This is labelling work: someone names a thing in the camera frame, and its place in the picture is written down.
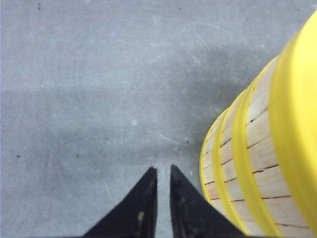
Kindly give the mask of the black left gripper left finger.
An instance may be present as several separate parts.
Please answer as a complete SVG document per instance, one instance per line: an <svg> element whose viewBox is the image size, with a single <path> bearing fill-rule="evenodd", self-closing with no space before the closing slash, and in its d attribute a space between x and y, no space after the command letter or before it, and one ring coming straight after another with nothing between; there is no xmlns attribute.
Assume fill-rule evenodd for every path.
<svg viewBox="0 0 317 238"><path fill-rule="evenodd" d="M85 238L153 238L158 211L157 169L150 167L124 199Z"/></svg>

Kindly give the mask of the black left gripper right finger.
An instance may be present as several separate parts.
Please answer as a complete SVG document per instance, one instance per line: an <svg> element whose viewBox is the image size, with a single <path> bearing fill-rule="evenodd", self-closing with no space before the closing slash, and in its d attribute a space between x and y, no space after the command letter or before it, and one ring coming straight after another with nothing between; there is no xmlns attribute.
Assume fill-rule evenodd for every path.
<svg viewBox="0 0 317 238"><path fill-rule="evenodd" d="M170 168L170 214L175 238L243 238L244 233L213 208L176 165Z"/></svg>

